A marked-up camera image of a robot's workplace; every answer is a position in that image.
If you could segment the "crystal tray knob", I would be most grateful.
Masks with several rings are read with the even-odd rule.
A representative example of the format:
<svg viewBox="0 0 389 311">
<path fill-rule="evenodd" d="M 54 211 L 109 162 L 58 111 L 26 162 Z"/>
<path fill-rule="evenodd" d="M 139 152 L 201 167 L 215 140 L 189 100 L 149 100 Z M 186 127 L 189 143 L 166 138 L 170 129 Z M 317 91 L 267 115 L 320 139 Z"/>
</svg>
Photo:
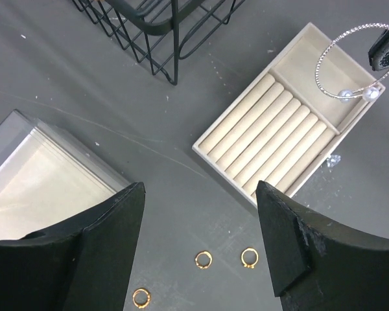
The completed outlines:
<svg viewBox="0 0 389 311">
<path fill-rule="evenodd" d="M 336 154 L 329 155 L 325 162 L 328 168 L 333 168 L 335 165 L 339 164 L 341 161 L 341 156 Z"/>
</svg>

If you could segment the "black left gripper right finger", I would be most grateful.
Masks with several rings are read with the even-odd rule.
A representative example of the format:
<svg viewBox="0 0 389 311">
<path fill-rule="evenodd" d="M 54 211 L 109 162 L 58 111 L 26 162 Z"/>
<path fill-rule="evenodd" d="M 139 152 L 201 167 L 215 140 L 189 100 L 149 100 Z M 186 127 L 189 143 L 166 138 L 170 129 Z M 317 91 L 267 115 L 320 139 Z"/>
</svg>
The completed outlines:
<svg viewBox="0 0 389 311">
<path fill-rule="evenodd" d="M 334 221 L 265 181 L 255 194 L 284 310 L 389 310 L 389 239 Z"/>
</svg>

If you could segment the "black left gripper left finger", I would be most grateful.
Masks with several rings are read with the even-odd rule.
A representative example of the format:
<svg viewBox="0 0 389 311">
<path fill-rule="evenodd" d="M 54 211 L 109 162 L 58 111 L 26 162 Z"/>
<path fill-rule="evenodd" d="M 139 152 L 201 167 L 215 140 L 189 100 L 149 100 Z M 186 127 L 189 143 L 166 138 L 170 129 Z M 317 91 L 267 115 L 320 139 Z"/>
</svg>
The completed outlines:
<svg viewBox="0 0 389 311">
<path fill-rule="evenodd" d="M 145 208 L 135 182 L 18 240 L 0 240 L 0 310 L 122 310 Z"/>
</svg>

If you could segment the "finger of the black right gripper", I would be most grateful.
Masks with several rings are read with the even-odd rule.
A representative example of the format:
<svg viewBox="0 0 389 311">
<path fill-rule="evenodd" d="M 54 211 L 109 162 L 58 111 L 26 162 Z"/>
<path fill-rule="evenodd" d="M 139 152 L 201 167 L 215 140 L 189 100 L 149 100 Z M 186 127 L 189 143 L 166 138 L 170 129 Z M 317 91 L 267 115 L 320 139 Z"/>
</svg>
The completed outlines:
<svg viewBox="0 0 389 311">
<path fill-rule="evenodd" d="M 389 69 L 389 30 L 385 30 L 368 51 L 373 71 Z"/>
</svg>

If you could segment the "beige velvet jewelry tray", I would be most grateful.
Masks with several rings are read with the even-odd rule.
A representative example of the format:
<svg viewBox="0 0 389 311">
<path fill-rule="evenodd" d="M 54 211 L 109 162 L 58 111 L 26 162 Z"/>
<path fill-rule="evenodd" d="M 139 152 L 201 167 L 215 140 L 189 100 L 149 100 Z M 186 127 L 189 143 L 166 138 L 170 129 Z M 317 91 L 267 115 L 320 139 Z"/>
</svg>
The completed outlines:
<svg viewBox="0 0 389 311">
<path fill-rule="evenodd" d="M 261 180 L 295 195 L 371 108 L 335 98 L 375 78 L 329 43 L 307 24 L 193 145 L 252 204 Z"/>
</svg>

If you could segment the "clear lidded beige box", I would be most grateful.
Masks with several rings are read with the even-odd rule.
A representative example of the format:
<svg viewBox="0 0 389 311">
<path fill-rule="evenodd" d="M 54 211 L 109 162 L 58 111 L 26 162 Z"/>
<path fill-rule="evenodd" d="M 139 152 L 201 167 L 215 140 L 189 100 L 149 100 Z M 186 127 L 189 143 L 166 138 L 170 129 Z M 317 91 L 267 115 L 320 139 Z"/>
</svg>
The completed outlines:
<svg viewBox="0 0 389 311">
<path fill-rule="evenodd" d="M 18 240 L 130 184 L 68 131 L 12 111 L 0 124 L 0 240 Z"/>
</svg>

